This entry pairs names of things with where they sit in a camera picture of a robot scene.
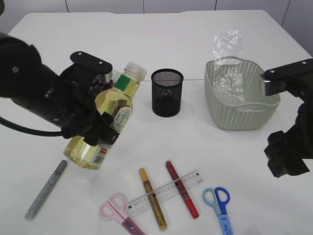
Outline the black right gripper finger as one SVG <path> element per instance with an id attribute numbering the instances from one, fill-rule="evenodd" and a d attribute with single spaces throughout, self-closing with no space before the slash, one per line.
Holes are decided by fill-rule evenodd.
<path id="1" fill-rule="evenodd" d="M 268 168 L 275 178 L 309 172 L 303 161 L 308 156 L 303 140 L 294 134 L 283 131 L 270 134 L 264 153 L 268 158 Z"/>

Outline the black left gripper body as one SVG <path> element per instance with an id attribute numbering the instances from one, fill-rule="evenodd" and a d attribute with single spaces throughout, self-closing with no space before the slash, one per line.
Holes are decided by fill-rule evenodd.
<path id="1" fill-rule="evenodd" d="M 91 89 L 101 69 L 71 65 L 52 83 L 47 99 L 54 101 L 57 113 L 61 115 L 56 125 L 61 135 L 69 139 L 74 136 L 94 138 L 94 121 L 100 118 L 95 106 L 95 93 Z"/>

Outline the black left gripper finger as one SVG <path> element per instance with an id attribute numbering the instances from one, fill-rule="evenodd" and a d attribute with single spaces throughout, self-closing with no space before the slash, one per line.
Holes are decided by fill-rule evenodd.
<path id="1" fill-rule="evenodd" d="M 97 112 L 91 128 L 83 134 L 83 141 L 91 146 L 114 144 L 119 133 L 114 129 L 113 124 L 114 119 L 110 114 Z"/>

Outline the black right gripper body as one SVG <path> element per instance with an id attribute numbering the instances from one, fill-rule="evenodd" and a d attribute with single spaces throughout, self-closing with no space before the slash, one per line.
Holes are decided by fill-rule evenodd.
<path id="1" fill-rule="evenodd" d="M 303 100 L 291 131 L 291 150 L 289 159 L 303 161 L 313 158 L 313 82 L 309 78 L 291 76 L 286 89 L 293 96 Z"/>

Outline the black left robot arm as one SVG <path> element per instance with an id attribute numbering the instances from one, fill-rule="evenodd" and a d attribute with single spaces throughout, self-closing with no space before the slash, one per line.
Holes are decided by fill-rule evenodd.
<path id="1" fill-rule="evenodd" d="M 112 65 L 83 51 L 70 55 L 61 74 L 42 63 L 38 50 L 15 37 L 0 35 L 0 95 L 59 128 L 57 132 L 20 126 L 4 118 L 3 126 L 43 137 L 80 136 L 91 145 L 113 144 L 119 134 L 113 117 L 100 112 L 96 97 L 112 86 Z"/>

